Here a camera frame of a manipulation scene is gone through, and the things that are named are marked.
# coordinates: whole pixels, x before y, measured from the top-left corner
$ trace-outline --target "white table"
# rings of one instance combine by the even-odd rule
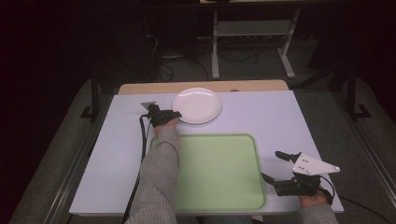
[[[254,86],[263,82],[265,81],[241,81],[234,82],[233,86],[239,86],[243,90],[248,84]],[[221,87],[221,83],[206,83],[206,85]],[[189,83],[185,86],[207,87],[205,83],[202,84]],[[154,85],[157,88],[151,88],[149,91],[161,91],[159,86],[161,84]],[[183,85],[176,84],[174,89],[178,91],[178,88],[182,87]],[[172,84],[168,84],[168,90],[172,90]],[[256,141],[262,171],[276,180],[292,178],[292,162],[278,159],[275,151],[280,150],[290,154],[303,152],[320,159],[292,91],[218,92],[218,95],[222,101],[222,109],[215,119],[199,125],[181,122],[178,124],[179,132],[251,134]],[[169,109],[175,96],[175,93],[143,93],[114,97],[71,205],[71,214],[123,215],[139,169],[142,138],[138,119],[147,113],[140,102],[154,100],[161,109]],[[322,182],[322,186],[330,189],[325,182]],[[278,197],[272,186],[266,184],[265,187],[267,202],[263,209],[233,213],[265,215],[299,210],[300,205],[296,196]],[[335,212],[344,211],[337,196],[334,198],[332,209]]]

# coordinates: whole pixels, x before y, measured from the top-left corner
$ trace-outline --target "light gray fabric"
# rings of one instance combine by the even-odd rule
[[[332,208],[326,203],[300,210],[303,224],[336,224],[338,223]]]
[[[125,223],[177,224],[175,198],[179,151],[177,129],[164,126],[158,136],[158,145],[149,151],[142,162],[139,188],[132,203],[130,217]],[[303,208],[300,215],[304,224],[338,223],[328,204]],[[227,218],[220,218],[220,223],[229,223],[224,222]]]

